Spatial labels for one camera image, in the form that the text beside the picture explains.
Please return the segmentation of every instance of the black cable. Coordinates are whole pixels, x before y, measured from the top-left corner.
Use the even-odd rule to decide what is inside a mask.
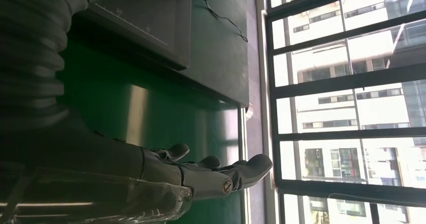
[[[225,20],[228,20],[232,25],[234,25],[237,29],[238,29],[238,31],[240,32],[238,35],[245,41],[245,42],[249,42],[249,39],[247,39],[247,37],[246,36],[244,36],[243,35],[243,32],[241,31],[241,29],[237,26],[237,25],[235,25],[235,23],[234,22],[232,22],[231,21],[231,19],[229,19],[229,18],[227,18],[227,17],[221,17],[221,16],[219,16],[218,14],[216,14],[216,12],[214,12],[212,9],[211,9],[211,7],[208,5],[208,2],[207,2],[207,0],[203,0],[204,2],[205,2],[205,6],[207,7],[207,9],[208,9],[208,11],[210,11],[210,13],[213,15],[213,16],[215,16],[216,18],[221,18],[221,19],[225,19]]]

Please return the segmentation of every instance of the screw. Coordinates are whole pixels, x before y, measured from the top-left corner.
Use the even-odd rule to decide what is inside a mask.
[[[226,179],[223,183],[224,193],[228,194],[232,190],[232,182],[230,179]]]

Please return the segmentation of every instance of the transparent plastic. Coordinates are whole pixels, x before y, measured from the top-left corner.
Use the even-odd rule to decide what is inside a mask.
[[[166,223],[192,201],[190,188],[167,183],[10,167],[0,163],[0,219],[9,223]]]

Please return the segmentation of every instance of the floor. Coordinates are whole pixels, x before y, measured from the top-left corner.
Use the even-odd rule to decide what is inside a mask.
[[[183,161],[238,160],[235,107],[77,42],[69,41],[62,56],[66,67],[57,78],[65,94],[58,101],[77,109],[88,128],[147,148],[186,143],[191,151]],[[241,223],[240,193],[193,202],[171,223],[200,222]]]

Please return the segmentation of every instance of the building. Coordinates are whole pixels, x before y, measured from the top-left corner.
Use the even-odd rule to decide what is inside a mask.
[[[426,10],[426,0],[342,0],[274,25],[290,45]],[[426,61],[426,21],[408,23],[278,56],[276,74],[291,64],[294,83],[421,64]],[[277,85],[288,84],[277,80]],[[288,104],[282,101],[278,108]],[[426,81],[387,84],[295,98],[297,132],[391,129],[426,126]],[[280,133],[285,115],[279,113]],[[302,180],[426,188],[426,138],[301,141]],[[306,223],[371,223],[369,204],[303,197]],[[387,223],[422,223],[413,207],[379,205]]]

